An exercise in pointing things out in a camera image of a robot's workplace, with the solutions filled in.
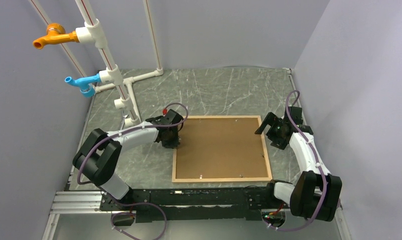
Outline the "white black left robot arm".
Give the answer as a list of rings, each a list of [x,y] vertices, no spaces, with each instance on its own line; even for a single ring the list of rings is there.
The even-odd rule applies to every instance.
[[[165,115],[151,117],[134,127],[105,132],[99,128],[86,138],[73,158],[73,165],[91,183],[113,197],[120,210],[134,202],[133,189],[116,173],[120,154],[147,143],[161,143],[166,149],[179,145],[179,129],[184,117],[174,110]]]

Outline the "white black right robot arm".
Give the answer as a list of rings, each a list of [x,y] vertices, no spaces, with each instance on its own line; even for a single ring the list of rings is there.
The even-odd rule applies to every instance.
[[[294,216],[332,221],[343,183],[324,165],[315,146],[313,130],[302,119],[302,108],[290,106],[283,117],[269,112],[255,133],[264,133],[273,147],[281,150],[290,147],[301,170],[296,184],[271,180],[264,194],[266,205],[275,208],[285,203]]]

